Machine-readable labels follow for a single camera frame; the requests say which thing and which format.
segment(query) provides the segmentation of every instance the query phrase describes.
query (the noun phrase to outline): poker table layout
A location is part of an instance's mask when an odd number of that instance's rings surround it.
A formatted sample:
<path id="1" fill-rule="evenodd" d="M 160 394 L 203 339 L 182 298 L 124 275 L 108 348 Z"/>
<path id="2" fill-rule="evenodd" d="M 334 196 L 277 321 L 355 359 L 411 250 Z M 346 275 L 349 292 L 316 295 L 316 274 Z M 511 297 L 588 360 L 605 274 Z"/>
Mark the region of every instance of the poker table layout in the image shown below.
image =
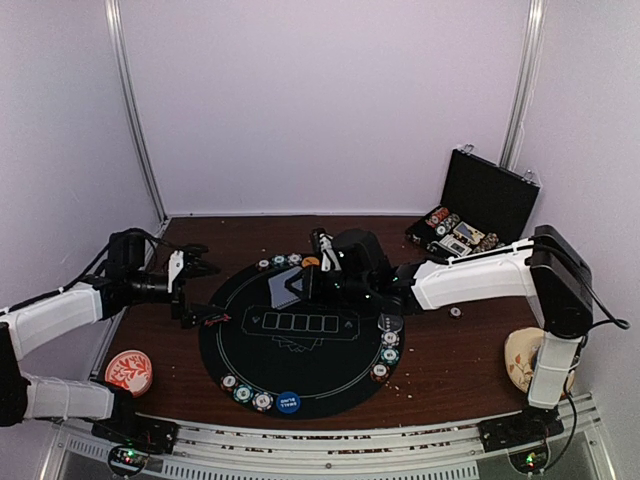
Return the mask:
<path id="1" fill-rule="evenodd" d="M 329 234 L 371 230 L 392 265 L 420 262 L 423 251 L 404 238 L 415 220 L 173 219 L 164 238 L 208 245 L 204 258 L 222 268 L 219 275 L 190 280 L 187 300 L 213 300 L 229 310 L 231 320 L 181 330 L 168 306 L 134 307 L 118 327 L 104 364 L 128 349 L 151 358 L 153 384 L 136 399 L 140 413 L 237 427 L 369 429 L 523 408 L 526 397 L 511 384 L 503 357 L 509 333 L 536 325 L 523 298 L 458 304 L 459 319 L 447 308 L 407 316 L 392 335 L 377 325 L 376 311 L 304 303 L 281 311 L 270 307 L 269 282 L 291 265 L 261 271 L 255 266 L 259 260 L 308 252 L 309 233 L 323 227 Z M 156 266 L 169 253 L 161 251 Z"/>

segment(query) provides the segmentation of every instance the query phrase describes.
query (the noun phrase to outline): round black mat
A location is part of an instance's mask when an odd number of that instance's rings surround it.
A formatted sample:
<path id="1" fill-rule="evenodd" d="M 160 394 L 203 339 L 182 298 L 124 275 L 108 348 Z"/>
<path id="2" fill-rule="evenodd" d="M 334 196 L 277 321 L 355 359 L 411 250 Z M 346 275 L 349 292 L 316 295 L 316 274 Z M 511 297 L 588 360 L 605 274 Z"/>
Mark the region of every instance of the round black mat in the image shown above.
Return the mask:
<path id="1" fill-rule="evenodd" d="M 202 360 L 232 401 L 250 409 L 283 418 L 334 415 L 384 384 L 400 359 L 403 332 L 398 345 L 383 344 L 380 312 L 360 307 L 299 302 L 273 309 L 269 278 L 291 268 L 251 266 L 224 283 L 211 303 L 231 319 L 200 328 Z M 384 358 L 389 348 L 397 358 Z M 376 369 L 386 369 L 384 378 L 372 374 L 376 365 L 384 365 Z"/>

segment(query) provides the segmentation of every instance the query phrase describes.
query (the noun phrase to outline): black case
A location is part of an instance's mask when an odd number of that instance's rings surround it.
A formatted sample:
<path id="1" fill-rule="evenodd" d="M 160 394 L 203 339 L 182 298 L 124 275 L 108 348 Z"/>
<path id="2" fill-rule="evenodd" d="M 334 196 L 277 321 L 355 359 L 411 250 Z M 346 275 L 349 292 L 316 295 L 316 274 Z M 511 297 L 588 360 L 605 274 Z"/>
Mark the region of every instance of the black case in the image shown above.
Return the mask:
<path id="1" fill-rule="evenodd" d="M 406 234 L 423 248 L 440 240 L 425 220 L 442 206 L 463 222 L 485 234 L 495 233 L 500 242 L 509 244 L 522 235 L 539 192 L 538 185 L 520 175 L 454 150 L 440 205 L 411 225 Z"/>

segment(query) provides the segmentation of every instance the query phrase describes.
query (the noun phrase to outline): wooden table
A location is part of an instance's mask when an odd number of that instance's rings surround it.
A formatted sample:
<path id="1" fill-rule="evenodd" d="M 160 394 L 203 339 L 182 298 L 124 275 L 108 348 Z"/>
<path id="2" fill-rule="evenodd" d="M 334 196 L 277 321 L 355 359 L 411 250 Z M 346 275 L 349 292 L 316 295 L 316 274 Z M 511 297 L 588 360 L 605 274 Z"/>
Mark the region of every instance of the wooden table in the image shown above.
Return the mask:
<path id="1" fill-rule="evenodd" d="M 177 244 L 209 246 L 206 259 L 220 275 L 191 280 L 192 302 L 206 303 L 238 270 L 278 253 L 309 251 L 309 233 L 359 227 L 373 231 L 393 265 L 420 262 L 423 252 L 406 241 L 407 217 L 254 217 L 181 218 L 171 221 L 165 238 Z M 169 252 L 159 256 L 158 265 Z M 402 360 L 372 398 L 334 417 L 282 420 L 259 415 L 234 403 L 207 374 L 200 360 L 198 332 L 181 330 L 169 307 L 132 308 L 122 321 L 107 361 L 127 349 L 142 350 L 153 363 L 153 385 L 137 400 L 141 413 L 193 422 L 277 429 L 367 429 L 428 425 L 473 419 L 521 409 L 526 397 L 510 382 L 503 345 L 510 332 L 536 325 L 526 300 L 503 298 L 458 305 L 405 318 Z"/>

